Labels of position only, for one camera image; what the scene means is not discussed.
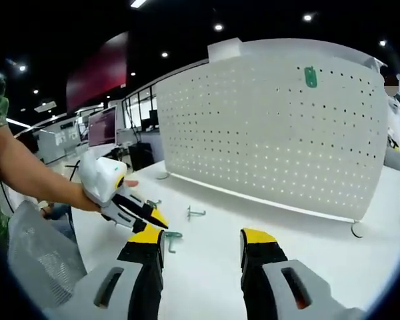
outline white pegboard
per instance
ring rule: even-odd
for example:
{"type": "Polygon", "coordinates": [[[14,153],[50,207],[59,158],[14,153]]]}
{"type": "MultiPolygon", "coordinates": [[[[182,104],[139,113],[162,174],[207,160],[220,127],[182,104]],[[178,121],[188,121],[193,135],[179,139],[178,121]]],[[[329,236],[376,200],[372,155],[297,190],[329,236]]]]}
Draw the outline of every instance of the white pegboard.
{"type": "Polygon", "coordinates": [[[314,55],[236,57],[157,84],[169,172],[360,220],[383,166],[380,74],[314,55]],[[317,87],[306,85],[313,67],[317,87]]]}

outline mesh office chair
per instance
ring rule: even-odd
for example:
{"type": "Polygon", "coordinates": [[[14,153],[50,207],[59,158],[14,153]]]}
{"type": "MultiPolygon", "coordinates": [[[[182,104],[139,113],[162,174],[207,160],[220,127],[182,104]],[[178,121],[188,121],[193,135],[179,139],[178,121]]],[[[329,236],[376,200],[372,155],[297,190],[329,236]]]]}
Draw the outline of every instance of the mesh office chair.
{"type": "Polygon", "coordinates": [[[73,295],[86,275],[77,245],[24,201],[9,221],[8,263],[22,288],[40,308],[55,308],[73,295]]]}

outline white table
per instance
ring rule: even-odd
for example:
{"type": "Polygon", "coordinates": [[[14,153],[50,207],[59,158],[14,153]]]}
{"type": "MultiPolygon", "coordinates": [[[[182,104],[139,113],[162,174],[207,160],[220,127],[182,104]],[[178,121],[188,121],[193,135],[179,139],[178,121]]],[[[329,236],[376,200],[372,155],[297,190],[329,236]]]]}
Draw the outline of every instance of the white table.
{"type": "MultiPolygon", "coordinates": [[[[240,229],[275,236],[289,259],[298,259],[331,286],[346,307],[364,310],[381,294],[400,262],[400,172],[384,167],[363,220],[367,234],[355,238],[350,224],[240,199],[170,176],[156,180],[164,162],[128,179],[157,201],[170,230],[183,234],[176,254],[165,252],[160,319],[246,319],[240,288],[240,229]],[[186,218],[187,208],[206,210],[186,218]]],[[[131,232],[101,216],[73,210],[77,240],[87,271],[116,259],[131,232]]]]}

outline human arm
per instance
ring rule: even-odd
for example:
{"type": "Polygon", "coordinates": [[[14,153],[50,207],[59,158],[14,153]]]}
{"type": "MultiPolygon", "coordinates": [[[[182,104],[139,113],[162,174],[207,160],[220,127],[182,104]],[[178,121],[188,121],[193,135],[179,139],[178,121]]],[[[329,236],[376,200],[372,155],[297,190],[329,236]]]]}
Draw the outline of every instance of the human arm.
{"type": "Polygon", "coordinates": [[[100,211],[79,183],[70,182],[36,158],[7,125],[0,127],[0,179],[15,191],[38,199],[68,203],[86,211],[100,211]]]}

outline monitor screen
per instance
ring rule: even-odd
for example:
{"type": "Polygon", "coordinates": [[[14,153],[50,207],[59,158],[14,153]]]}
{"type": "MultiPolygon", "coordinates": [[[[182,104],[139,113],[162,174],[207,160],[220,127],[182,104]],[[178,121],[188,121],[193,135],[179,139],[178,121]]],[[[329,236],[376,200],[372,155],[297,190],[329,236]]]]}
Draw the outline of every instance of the monitor screen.
{"type": "Polygon", "coordinates": [[[89,117],[89,146],[115,143],[115,107],[89,117]]]}
{"type": "Polygon", "coordinates": [[[89,136],[89,116],[80,117],[78,120],[80,141],[87,141],[89,136]]]}

